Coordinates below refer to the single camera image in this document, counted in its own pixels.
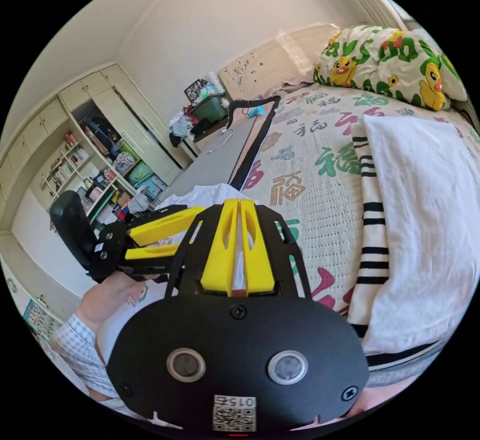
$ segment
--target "screw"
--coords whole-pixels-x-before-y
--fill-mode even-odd
[[[341,394],[341,399],[344,402],[349,402],[350,400],[354,399],[357,396],[357,393],[359,392],[358,387],[352,385],[349,386],[346,390],[343,391]]]
[[[120,384],[120,391],[124,397],[129,397],[132,394],[130,385],[124,381]]]
[[[230,309],[230,316],[235,320],[244,319],[247,315],[247,309],[243,305],[234,305]]]

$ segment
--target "person's arm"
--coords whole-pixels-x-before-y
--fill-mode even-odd
[[[115,272],[86,292],[77,311],[49,341],[51,348],[62,356],[97,401],[119,398],[97,349],[97,332],[144,285],[144,281],[137,282]]]

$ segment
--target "pillow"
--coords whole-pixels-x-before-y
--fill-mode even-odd
[[[416,28],[412,30],[412,33],[415,33],[427,42],[430,42],[433,46],[432,50],[440,57],[440,76],[443,86],[443,93],[448,95],[453,100],[466,102],[468,99],[467,90],[460,80],[459,74],[439,45],[424,28]]]
[[[417,33],[359,25],[330,39],[315,66],[313,80],[438,111],[451,104],[443,92],[441,68],[435,47]]]

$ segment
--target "poster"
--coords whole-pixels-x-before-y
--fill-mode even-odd
[[[43,308],[30,300],[23,314],[23,319],[45,340],[48,340],[61,323],[49,315]]]

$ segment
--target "bedspread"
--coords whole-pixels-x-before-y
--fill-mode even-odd
[[[479,169],[480,137],[452,109],[429,111],[362,90],[312,84],[277,95],[282,100],[242,191],[283,216],[302,250],[313,299],[346,315],[363,235],[351,125],[361,115],[452,123]]]

